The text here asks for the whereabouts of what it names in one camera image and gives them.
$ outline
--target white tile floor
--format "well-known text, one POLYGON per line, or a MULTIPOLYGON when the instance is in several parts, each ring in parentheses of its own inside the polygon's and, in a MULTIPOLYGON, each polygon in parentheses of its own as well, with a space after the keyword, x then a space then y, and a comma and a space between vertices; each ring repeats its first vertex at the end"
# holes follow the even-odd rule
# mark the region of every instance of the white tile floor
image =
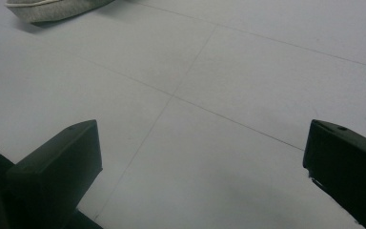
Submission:
POLYGON ((104 228, 361 228, 302 168, 313 118, 366 136, 366 1, 116 0, 36 27, 0 0, 0 152, 97 119, 104 228))

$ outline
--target floor tile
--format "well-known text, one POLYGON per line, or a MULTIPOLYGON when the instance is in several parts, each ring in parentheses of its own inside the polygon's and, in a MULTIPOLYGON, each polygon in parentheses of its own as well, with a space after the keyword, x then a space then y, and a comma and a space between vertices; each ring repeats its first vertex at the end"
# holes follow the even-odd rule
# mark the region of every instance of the floor tile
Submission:
POLYGON ((169 95, 0 27, 0 153, 18 162, 66 127, 98 121, 103 172, 81 201, 93 218, 169 95))
POLYGON ((42 28, 13 19, 6 9, 0 8, 0 14, 1 24, 169 94, 175 91, 215 27, 126 1, 115 1, 42 28))
POLYGON ((304 149, 312 119, 366 136, 366 66, 218 28, 176 95, 304 149))
POLYGON ((366 1, 134 0, 366 64, 366 1))
POLYGON ((105 228, 362 228, 303 152, 174 98, 97 221, 105 228))

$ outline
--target floor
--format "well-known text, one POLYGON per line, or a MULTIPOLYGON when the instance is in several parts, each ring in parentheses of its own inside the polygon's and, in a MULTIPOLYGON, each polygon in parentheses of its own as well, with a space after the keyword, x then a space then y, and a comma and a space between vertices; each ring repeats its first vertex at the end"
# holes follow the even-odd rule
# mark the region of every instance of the floor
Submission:
POLYGON ((79 209, 110 228, 362 228, 302 168, 312 119, 366 136, 366 1, 116 0, 33 26, 0 0, 0 152, 99 125, 79 209))

